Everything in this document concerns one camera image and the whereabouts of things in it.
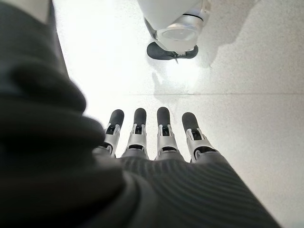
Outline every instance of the black fingertip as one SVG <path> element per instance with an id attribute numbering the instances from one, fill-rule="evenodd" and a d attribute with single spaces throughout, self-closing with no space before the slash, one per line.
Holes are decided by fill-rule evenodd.
<path id="1" fill-rule="evenodd" d="M 188 129 L 196 130 L 197 128 L 199 128 L 198 121 L 193 113 L 185 113 L 184 115 L 182 115 L 181 119 L 185 132 Z"/>
<path id="2" fill-rule="evenodd" d="M 143 108 L 136 109 L 134 113 L 134 124 L 137 126 L 146 125 L 147 113 Z"/>
<path id="3" fill-rule="evenodd" d="M 122 127 L 124 122 L 124 112 L 120 109 L 116 109 L 114 112 L 112 112 L 111 114 L 111 118 L 109 123 L 111 123 L 111 125 L 119 125 L 120 127 Z"/>
<path id="4" fill-rule="evenodd" d="M 166 107 L 157 110 L 157 125 L 167 126 L 170 124 L 170 112 Z"/>

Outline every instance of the white floor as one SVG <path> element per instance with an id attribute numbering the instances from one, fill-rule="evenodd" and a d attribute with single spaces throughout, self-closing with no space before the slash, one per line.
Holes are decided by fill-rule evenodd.
<path id="1" fill-rule="evenodd" d="M 192 60 L 147 57 L 151 39 L 136 0 L 56 0 L 57 27 L 86 114 L 104 125 L 120 108 L 122 154 L 136 108 L 147 111 L 156 155 L 156 111 L 168 107 L 179 149 L 193 112 L 210 142 L 284 227 L 304 227 L 304 1 L 212 0 Z"/>

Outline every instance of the robot finger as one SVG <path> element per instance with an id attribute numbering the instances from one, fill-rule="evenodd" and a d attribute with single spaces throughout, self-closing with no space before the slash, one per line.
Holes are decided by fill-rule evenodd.
<path id="1" fill-rule="evenodd" d="M 147 154 L 147 113 L 143 108 L 136 109 L 134 113 L 133 128 L 126 149 L 122 157 L 140 157 L 149 159 Z"/>
<path id="2" fill-rule="evenodd" d="M 112 112 L 109 124 L 105 128 L 104 143 L 93 150 L 95 155 L 107 155 L 115 157 L 116 148 L 119 141 L 120 130 L 124 122 L 124 112 L 117 109 Z"/>
<path id="3" fill-rule="evenodd" d="M 186 133 L 191 162 L 227 162 L 202 133 L 198 125 L 198 121 L 193 113 L 185 113 L 182 116 L 182 123 Z"/>
<path id="4" fill-rule="evenodd" d="M 157 155 L 156 160 L 184 158 L 178 150 L 174 133 L 170 123 L 170 112 L 167 108 L 161 107 L 157 111 Z"/>

